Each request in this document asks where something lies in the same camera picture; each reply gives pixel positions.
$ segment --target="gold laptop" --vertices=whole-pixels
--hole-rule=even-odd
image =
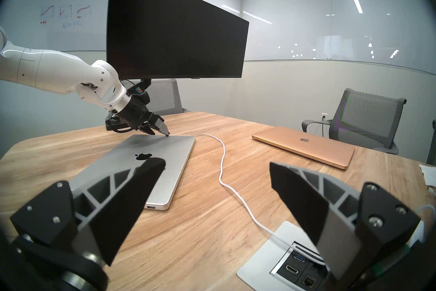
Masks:
[[[346,169],[354,152],[354,145],[342,143],[283,126],[262,131],[252,136],[255,140],[292,151],[313,160]]]

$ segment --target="usb port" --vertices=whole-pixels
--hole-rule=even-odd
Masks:
[[[294,256],[295,259],[298,259],[301,263],[304,263],[306,261],[306,259],[304,259],[302,256],[300,256],[299,254],[295,254]]]
[[[293,274],[298,274],[298,270],[294,269],[290,265],[286,265],[286,270],[288,270],[289,272],[292,272]]]

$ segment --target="silver laptop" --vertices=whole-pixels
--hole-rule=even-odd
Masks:
[[[144,208],[166,210],[170,206],[186,162],[194,146],[194,136],[132,135],[70,181],[73,191],[96,177],[140,167],[147,158],[163,158],[165,170],[160,175]]]

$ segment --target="white cable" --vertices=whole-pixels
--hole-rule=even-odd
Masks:
[[[432,222],[432,225],[430,226],[430,228],[432,228],[433,227],[433,225],[435,224],[435,222],[436,222],[436,210],[435,210],[435,207],[433,206],[433,205],[431,205],[431,204],[426,204],[426,205],[423,205],[423,206],[421,206],[418,210],[416,210],[416,213],[418,213],[418,212],[420,212],[420,211],[422,211],[423,209],[430,209],[431,211],[432,211],[432,213],[433,213],[433,222]]]
[[[308,260],[313,261],[314,263],[317,263],[319,265],[326,265],[324,262],[321,262],[319,260],[316,260],[315,258],[309,256],[308,254],[306,254],[304,251],[298,249],[296,246],[287,243],[285,240],[283,240],[282,238],[280,238],[279,236],[277,236],[274,232],[272,232],[270,229],[268,229],[267,227],[263,226],[262,224],[260,224],[257,219],[253,216],[250,208],[248,207],[247,203],[245,203],[244,199],[236,192],[236,190],[234,188],[232,188],[230,185],[227,185],[226,183],[223,183],[221,181],[221,177],[222,177],[222,163],[224,161],[224,156],[225,156],[225,145],[224,143],[217,137],[209,135],[208,133],[194,133],[192,135],[189,136],[197,136],[197,135],[203,135],[203,136],[209,136],[212,138],[215,138],[217,141],[219,141],[222,144],[222,158],[221,158],[221,165],[220,165],[220,169],[221,172],[219,174],[219,183],[226,187],[229,188],[230,190],[233,191],[233,193],[241,200],[241,202],[244,204],[244,206],[246,207],[248,213],[250,214],[250,217],[252,218],[252,220],[254,221],[254,223],[256,223],[259,227],[261,227],[262,229],[264,229],[267,233],[269,233],[271,236],[274,236],[275,238],[277,238],[278,240],[280,240],[281,242],[283,242],[284,244],[286,244],[287,246],[289,246],[290,248],[294,249],[295,251],[297,251],[298,253],[300,253],[302,256],[306,257]]]

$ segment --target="hdmi port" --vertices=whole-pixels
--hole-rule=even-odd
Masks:
[[[289,272],[292,272],[293,274],[298,274],[298,270],[294,269],[290,265],[286,265],[286,270],[288,270]]]

